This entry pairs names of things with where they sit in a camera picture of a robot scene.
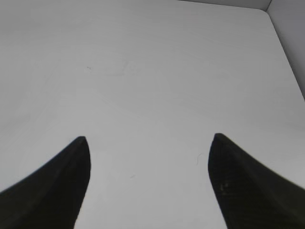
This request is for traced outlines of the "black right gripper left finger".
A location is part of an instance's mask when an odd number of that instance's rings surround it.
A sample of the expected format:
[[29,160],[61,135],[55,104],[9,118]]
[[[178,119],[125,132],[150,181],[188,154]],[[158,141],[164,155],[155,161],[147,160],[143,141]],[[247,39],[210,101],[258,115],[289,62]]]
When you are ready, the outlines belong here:
[[91,177],[86,137],[0,193],[2,229],[72,229]]

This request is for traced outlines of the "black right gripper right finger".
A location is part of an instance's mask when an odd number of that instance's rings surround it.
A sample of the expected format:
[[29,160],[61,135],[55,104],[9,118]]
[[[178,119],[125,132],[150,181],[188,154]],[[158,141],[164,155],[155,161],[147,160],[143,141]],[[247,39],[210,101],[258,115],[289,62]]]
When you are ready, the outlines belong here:
[[303,229],[305,190],[216,133],[208,174],[229,229]]

